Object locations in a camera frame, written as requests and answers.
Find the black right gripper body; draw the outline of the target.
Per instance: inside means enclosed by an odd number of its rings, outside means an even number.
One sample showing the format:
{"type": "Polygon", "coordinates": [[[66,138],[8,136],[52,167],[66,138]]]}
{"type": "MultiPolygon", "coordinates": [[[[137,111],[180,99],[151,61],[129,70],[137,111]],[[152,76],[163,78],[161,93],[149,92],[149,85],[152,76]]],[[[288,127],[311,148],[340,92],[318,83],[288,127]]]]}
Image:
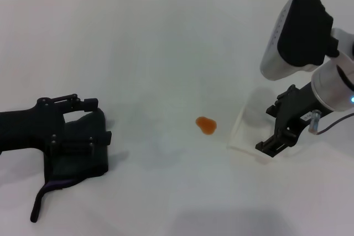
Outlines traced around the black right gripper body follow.
{"type": "Polygon", "coordinates": [[[301,134],[307,123],[300,117],[310,112],[316,105],[311,84],[301,89],[291,85],[285,92],[277,96],[273,105],[267,108],[266,113],[275,118],[274,134],[301,134]]]}

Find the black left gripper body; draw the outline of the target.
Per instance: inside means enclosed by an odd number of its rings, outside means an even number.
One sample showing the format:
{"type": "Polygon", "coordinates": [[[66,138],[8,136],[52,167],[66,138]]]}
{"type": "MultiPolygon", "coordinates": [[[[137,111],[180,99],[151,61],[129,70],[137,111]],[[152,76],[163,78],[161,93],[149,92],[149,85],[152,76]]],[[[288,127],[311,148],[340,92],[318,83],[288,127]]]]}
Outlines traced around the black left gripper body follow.
{"type": "Polygon", "coordinates": [[[33,148],[56,154],[65,141],[62,101],[66,98],[44,97],[30,109],[1,112],[1,152],[33,148]]]}

